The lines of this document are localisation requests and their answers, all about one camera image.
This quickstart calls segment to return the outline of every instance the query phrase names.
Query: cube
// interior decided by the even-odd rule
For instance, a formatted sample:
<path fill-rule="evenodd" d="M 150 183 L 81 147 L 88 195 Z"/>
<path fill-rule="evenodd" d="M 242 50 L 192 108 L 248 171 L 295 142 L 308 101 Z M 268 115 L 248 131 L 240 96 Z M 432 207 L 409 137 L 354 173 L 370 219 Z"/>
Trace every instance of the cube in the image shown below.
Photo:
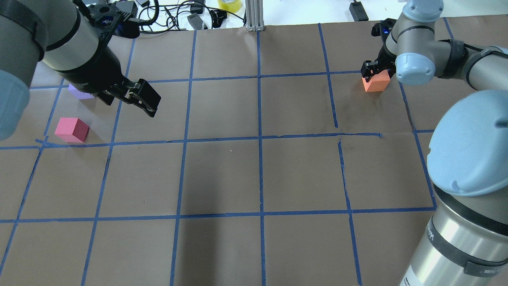
<path fill-rule="evenodd" d="M 56 126 L 55 135 L 65 142 L 83 143 L 89 127 L 79 118 L 62 117 Z"/>
<path fill-rule="evenodd" d="M 72 84 L 69 85 L 69 92 L 79 100 L 93 98 L 93 95 L 91 95 L 90 93 L 84 93 L 77 90 Z"/>
<path fill-rule="evenodd" d="M 364 78 L 362 78 L 362 81 L 366 92 L 382 92 L 390 83 L 390 76 L 388 75 L 388 70 L 384 70 L 373 76 L 369 82 L 366 82 Z"/>

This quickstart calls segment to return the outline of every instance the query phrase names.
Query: purple block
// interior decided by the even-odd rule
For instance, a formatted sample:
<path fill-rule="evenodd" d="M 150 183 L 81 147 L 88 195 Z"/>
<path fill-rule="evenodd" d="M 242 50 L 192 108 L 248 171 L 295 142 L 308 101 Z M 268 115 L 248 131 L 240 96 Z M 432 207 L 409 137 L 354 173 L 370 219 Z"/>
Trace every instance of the purple block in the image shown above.
<path fill-rule="evenodd" d="M 84 93 L 79 90 L 77 90 L 72 84 L 69 85 L 69 92 L 74 95 L 77 99 L 90 99 L 93 98 L 93 95 L 90 93 Z"/>

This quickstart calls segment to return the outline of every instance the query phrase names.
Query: power adapter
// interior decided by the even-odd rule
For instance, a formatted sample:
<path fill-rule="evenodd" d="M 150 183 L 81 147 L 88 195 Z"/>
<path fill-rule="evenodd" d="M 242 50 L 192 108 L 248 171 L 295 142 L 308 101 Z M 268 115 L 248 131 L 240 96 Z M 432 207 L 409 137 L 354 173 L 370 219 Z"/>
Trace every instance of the power adapter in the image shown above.
<path fill-rule="evenodd" d="M 369 17 L 367 16 L 367 12 L 365 12 L 365 9 L 363 9 L 363 5 L 361 2 L 354 1 L 350 4 L 350 12 L 353 16 L 353 19 L 355 22 L 358 21 L 368 21 Z"/>

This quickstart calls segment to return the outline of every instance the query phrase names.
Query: yellow object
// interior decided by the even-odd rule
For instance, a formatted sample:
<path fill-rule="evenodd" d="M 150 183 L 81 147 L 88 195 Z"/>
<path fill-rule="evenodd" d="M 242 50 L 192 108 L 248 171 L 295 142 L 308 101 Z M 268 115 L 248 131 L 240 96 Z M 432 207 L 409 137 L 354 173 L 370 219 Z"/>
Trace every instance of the yellow object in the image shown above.
<path fill-rule="evenodd" d="M 227 10 L 231 13 L 236 13 L 242 8 L 242 1 L 240 0 L 217 0 L 219 2 L 219 8 Z"/>

